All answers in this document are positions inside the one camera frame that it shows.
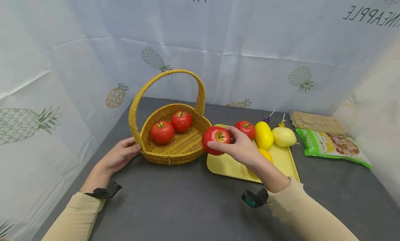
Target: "left hand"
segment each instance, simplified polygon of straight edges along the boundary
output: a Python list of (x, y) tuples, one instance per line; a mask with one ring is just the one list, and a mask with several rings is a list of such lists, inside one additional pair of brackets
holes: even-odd
[(140, 145), (134, 137), (123, 139), (116, 144), (96, 165), (105, 172), (114, 173), (124, 168), (140, 153)]

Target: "yellow wicker basket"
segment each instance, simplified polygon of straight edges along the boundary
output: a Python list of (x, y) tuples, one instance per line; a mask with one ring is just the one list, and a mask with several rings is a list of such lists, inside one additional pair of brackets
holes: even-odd
[[(170, 104), (153, 112), (145, 121), (142, 131), (139, 133), (136, 124), (136, 113), (140, 99), (145, 91), (160, 78), (173, 73), (188, 73), (197, 80), (198, 94), (195, 107), (185, 104)], [(203, 116), (206, 104), (206, 91), (203, 82), (194, 73), (175, 69), (169, 70), (152, 78), (137, 93), (129, 110), (129, 127), (137, 143), (142, 147), (142, 155), (151, 163), (159, 165), (181, 165), (192, 162), (203, 154), (202, 135), (211, 126), (207, 118)], [(175, 112), (184, 110), (189, 112), (193, 118), (192, 127), (184, 133), (175, 133), (175, 136), (168, 144), (157, 144), (150, 136), (151, 127), (160, 120), (171, 122)]]

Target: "yellow plastic tray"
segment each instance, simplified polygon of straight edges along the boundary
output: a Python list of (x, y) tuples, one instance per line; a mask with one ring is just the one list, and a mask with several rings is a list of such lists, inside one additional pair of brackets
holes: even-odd
[[(216, 126), (226, 127), (227, 125), (218, 124)], [(300, 182), (296, 165), (294, 164), (293, 156), (289, 147), (280, 147), (274, 143), (269, 150), (269, 153), (273, 157), (274, 165), (284, 175), (287, 177), (292, 176)], [(207, 167), (210, 172), (218, 175), (261, 183), (260, 179), (254, 173), (250, 172), (244, 165), (240, 164), (226, 153), (221, 156), (208, 154)]]

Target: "gray table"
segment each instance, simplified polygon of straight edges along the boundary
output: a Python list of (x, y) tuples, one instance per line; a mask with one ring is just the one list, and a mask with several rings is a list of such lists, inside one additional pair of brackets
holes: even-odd
[[(143, 98), (138, 125), (156, 109), (174, 102)], [(36, 240), (65, 207), (93, 164), (119, 140), (131, 136), (128, 111), (37, 233)], [(205, 109), (205, 117), (212, 124), (234, 125), (238, 120), (256, 123), (268, 115), (262, 110), (216, 105), (206, 105)], [(275, 113), (270, 125), (276, 126), (281, 119), (282, 114)], [(292, 128), (289, 118), (286, 126)], [(305, 157), (302, 145), (291, 149), (305, 191), (360, 240), (399, 239), (400, 209), (370, 170), (345, 160)], [(241, 200), (246, 189), (256, 192), (261, 184), (214, 175), (207, 169), (206, 154), (181, 166), (154, 165), (140, 156), (114, 179), (123, 188), (106, 202), (90, 240), (298, 240), (267, 206), (252, 209)]]

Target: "beige sleeve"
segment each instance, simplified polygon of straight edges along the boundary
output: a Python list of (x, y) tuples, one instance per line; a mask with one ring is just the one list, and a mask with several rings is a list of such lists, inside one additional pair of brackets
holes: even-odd
[(104, 203), (105, 200), (76, 193), (42, 241), (87, 241)]
[(302, 240), (353, 241), (356, 236), (327, 209), (303, 190), (294, 178), (283, 191), (268, 191), (267, 204), (273, 215), (288, 225)]

